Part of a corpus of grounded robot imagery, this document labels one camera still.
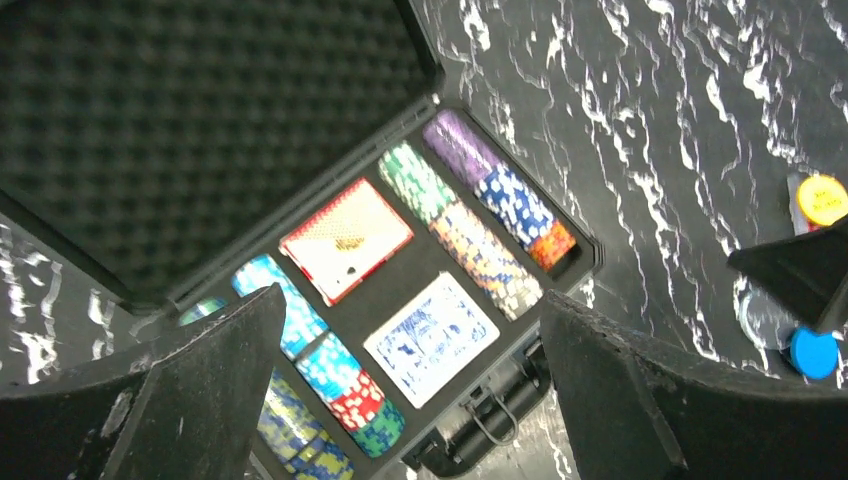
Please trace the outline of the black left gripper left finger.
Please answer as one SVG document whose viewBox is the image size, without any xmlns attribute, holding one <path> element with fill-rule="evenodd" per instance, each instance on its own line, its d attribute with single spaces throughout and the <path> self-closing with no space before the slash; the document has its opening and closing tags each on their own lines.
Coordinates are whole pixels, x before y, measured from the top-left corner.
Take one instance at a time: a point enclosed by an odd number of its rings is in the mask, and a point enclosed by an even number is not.
<svg viewBox="0 0 848 480">
<path fill-rule="evenodd" d="M 264 287 L 190 325 L 1 390 L 5 479 L 240 479 L 286 303 Z"/>
</svg>

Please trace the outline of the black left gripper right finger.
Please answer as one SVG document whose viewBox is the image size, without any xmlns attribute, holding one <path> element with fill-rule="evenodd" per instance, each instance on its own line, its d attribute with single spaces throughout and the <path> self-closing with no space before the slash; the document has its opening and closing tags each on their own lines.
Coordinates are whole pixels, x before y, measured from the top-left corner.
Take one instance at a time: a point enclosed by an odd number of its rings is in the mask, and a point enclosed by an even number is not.
<svg viewBox="0 0 848 480">
<path fill-rule="evenodd" d="M 706 359 L 565 294 L 541 337 L 584 479 L 843 479 L 847 394 Z"/>
</svg>

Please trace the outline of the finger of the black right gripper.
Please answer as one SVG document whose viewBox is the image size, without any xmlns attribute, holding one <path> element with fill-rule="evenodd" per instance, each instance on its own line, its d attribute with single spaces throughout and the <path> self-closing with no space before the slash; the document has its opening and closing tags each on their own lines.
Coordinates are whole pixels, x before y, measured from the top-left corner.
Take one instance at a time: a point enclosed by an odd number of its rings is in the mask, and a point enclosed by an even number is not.
<svg viewBox="0 0 848 480">
<path fill-rule="evenodd" d="M 847 219 L 789 239 L 732 252 L 729 267 L 766 290 L 818 333 L 847 323 Z"/>
</svg>

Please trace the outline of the clear acrylic dealer button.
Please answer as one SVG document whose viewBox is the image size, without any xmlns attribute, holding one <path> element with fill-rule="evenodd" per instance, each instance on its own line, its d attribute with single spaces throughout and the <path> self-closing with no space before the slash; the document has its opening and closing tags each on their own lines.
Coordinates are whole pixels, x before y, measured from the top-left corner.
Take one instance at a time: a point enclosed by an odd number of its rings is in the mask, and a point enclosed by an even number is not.
<svg viewBox="0 0 848 480">
<path fill-rule="evenodd" d="M 785 350 L 797 327 L 795 317 L 757 287 L 742 297 L 737 319 L 749 341 L 765 350 Z"/>
</svg>

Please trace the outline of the blue round button chip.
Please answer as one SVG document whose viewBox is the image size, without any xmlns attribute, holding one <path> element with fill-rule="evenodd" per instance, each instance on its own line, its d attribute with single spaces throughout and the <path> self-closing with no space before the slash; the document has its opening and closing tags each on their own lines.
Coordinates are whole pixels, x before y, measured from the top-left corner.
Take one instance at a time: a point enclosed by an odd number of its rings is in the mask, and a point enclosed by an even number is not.
<svg viewBox="0 0 848 480">
<path fill-rule="evenodd" d="M 839 338 L 833 332 L 818 333 L 806 326 L 799 326 L 789 339 L 790 364 L 808 379 L 826 379 L 839 364 L 838 341 Z"/>
</svg>

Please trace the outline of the blue poker card deck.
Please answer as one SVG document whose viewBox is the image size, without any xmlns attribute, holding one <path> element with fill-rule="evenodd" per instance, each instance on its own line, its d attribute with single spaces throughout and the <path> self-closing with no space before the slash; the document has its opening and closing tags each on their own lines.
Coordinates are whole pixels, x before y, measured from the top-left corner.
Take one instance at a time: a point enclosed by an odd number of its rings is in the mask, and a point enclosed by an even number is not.
<svg viewBox="0 0 848 480">
<path fill-rule="evenodd" d="M 443 271 L 376 329 L 364 348 L 420 409 L 499 336 L 495 323 Z"/>
</svg>

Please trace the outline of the black poker set case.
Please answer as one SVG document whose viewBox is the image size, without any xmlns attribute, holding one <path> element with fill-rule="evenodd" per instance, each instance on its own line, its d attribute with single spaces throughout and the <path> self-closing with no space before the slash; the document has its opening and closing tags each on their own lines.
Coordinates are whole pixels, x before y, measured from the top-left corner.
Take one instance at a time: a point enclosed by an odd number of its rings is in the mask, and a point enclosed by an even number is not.
<svg viewBox="0 0 848 480">
<path fill-rule="evenodd" d="M 93 280 L 154 339 L 435 110 L 408 3 L 5 1 L 1 321 Z"/>
</svg>

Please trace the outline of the yellow round button chip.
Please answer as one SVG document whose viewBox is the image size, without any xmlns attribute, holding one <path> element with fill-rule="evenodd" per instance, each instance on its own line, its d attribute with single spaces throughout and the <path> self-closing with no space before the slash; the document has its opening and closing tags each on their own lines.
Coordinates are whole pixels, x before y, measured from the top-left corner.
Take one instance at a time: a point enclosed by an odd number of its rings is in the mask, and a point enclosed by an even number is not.
<svg viewBox="0 0 848 480">
<path fill-rule="evenodd" d="M 812 175 L 797 188 L 796 202 L 808 222 L 828 227 L 847 215 L 847 190 L 835 177 Z"/>
</svg>

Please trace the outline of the orange blue chip stack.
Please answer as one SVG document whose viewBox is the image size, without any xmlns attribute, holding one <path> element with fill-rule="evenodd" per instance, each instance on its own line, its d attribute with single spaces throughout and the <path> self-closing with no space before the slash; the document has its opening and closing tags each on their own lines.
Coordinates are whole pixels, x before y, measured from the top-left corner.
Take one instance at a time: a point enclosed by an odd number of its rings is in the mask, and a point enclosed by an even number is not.
<svg viewBox="0 0 848 480">
<path fill-rule="evenodd" d="M 518 320 L 541 299 L 537 278 L 464 203 L 446 206 L 428 229 L 508 320 Z"/>
</svg>

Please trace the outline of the light blue red chip stack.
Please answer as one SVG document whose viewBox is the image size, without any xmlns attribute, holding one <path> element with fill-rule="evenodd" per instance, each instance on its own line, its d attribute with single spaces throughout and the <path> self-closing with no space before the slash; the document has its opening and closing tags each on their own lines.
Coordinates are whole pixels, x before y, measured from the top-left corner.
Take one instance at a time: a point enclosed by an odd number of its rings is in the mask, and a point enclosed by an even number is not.
<svg viewBox="0 0 848 480">
<path fill-rule="evenodd" d="M 231 283 L 241 296 L 281 288 L 286 300 L 282 353 L 368 457 L 387 453 L 403 433 L 403 415 L 274 259 L 263 254 L 248 261 Z"/>
</svg>

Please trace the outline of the dark blue chip stack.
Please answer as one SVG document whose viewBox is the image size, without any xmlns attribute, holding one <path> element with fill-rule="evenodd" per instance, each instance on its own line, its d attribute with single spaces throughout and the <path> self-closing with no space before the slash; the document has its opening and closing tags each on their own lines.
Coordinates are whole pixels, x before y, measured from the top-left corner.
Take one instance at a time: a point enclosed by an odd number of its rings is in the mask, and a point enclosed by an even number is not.
<svg viewBox="0 0 848 480">
<path fill-rule="evenodd" d="M 474 193 L 543 270 L 553 271 L 576 246 L 574 235 L 508 166 L 496 165 Z"/>
</svg>

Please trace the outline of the red poker card deck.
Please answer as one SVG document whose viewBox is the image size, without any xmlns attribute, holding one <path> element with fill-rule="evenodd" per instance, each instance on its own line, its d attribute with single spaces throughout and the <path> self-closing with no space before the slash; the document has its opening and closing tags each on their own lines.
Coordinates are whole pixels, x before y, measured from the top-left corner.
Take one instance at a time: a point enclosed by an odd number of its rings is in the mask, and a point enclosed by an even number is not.
<svg viewBox="0 0 848 480">
<path fill-rule="evenodd" d="M 414 237 L 409 225 L 361 178 L 283 237 L 280 252 L 336 305 Z"/>
</svg>

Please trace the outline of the green chip stack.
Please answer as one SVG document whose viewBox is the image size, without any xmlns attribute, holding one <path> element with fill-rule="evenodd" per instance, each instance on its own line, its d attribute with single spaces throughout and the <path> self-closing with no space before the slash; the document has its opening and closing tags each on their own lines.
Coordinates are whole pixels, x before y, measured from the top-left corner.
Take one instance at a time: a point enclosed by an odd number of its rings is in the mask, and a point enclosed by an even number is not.
<svg viewBox="0 0 848 480">
<path fill-rule="evenodd" d="M 378 170 L 383 181 L 424 223 L 432 222 L 458 200 L 455 191 L 407 142 L 386 151 Z"/>
</svg>

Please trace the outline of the purple chip stack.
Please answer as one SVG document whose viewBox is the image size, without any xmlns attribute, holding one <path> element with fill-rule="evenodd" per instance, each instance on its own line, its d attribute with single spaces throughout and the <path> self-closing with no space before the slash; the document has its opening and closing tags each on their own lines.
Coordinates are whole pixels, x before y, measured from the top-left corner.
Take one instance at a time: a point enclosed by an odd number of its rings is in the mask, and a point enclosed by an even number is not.
<svg viewBox="0 0 848 480">
<path fill-rule="evenodd" d="M 426 145 L 468 187 L 492 173 L 501 158 L 454 110 L 438 113 L 423 129 Z"/>
</svg>

